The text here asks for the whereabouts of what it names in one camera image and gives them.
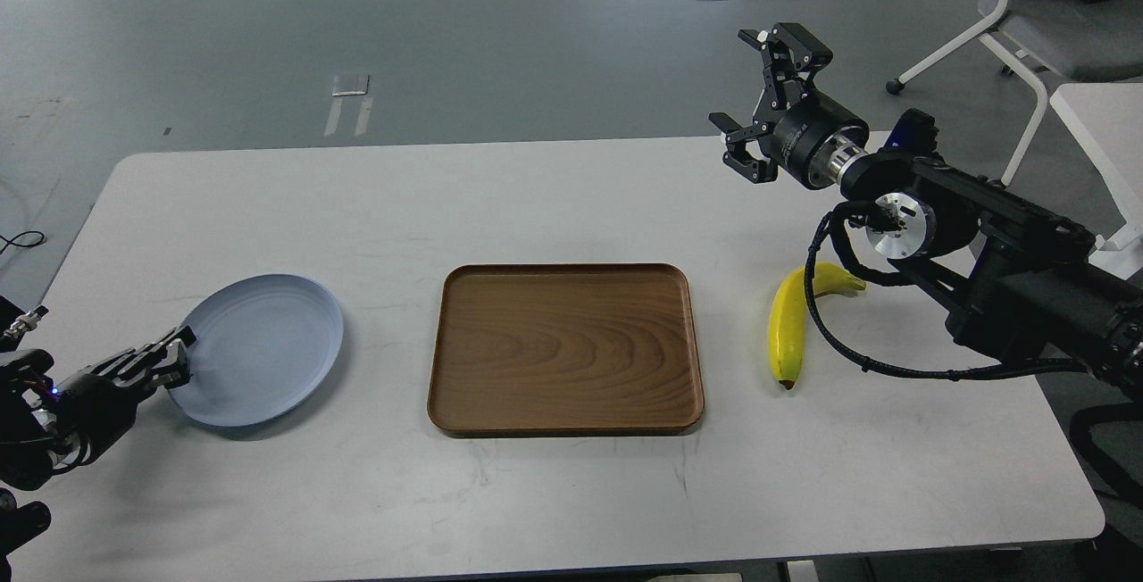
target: brown tray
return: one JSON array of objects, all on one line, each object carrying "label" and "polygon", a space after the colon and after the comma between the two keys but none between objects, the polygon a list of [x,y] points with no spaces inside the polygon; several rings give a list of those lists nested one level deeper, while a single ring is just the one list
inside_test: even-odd
[{"label": "brown tray", "polygon": [[465,265],[445,280],[429,386],[445,432],[664,434],[702,414],[678,269]]}]

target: yellow banana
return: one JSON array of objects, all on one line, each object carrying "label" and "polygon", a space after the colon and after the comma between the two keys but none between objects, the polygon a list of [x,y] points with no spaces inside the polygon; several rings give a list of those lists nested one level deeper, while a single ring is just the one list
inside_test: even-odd
[{"label": "yellow banana", "polygon": [[[770,306],[767,334],[770,372],[786,390],[793,388],[801,374],[801,350],[806,328],[806,293],[802,286],[805,269],[799,268],[778,286]],[[814,296],[825,294],[853,295],[865,289],[865,281],[833,263],[814,265]]]}]

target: white chair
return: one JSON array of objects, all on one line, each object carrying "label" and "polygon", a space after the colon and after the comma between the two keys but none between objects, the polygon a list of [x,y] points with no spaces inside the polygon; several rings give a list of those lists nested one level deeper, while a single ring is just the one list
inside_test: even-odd
[{"label": "white chair", "polygon": [[[1085,5],[1080,0],[980,0],[984,17],[946,45],[886,82],[901,93],[906,82],[976,38],[1036,93],[1036,110],[1016,151],[1000,176],[1012,183],[1032,136],[1048,107],[1048,90],[1038,72],[1052,71],[1074,82],[1111,82],[1143,75],[1143,0],[1111,0]],[[1015,45],[1005,47],[993,33]],[[1029,67],[1030,58],[1037,66]]]}]

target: silver flange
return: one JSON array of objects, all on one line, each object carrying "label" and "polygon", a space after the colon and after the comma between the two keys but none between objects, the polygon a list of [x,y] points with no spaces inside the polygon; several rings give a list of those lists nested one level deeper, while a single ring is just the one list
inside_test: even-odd
[{"label": "silver flange", "polygon": [[933,209],[903,192],[890,192],[877,199],[888,215],[901,228],[895,232],[866,229],[870,245],[887,258],[909,258],[925,252],[936,231]]}]

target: plate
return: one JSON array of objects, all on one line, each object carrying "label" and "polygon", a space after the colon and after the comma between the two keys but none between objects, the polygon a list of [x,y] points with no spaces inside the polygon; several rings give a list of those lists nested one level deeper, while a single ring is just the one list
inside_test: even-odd
[{"label": "plate", "polygon": [[272,420],[303,401],[337,358],[344,322],[320,284],[263,274],[225,286],[183,321],[191,381],[168,390],[186,416],[217,426]]}]

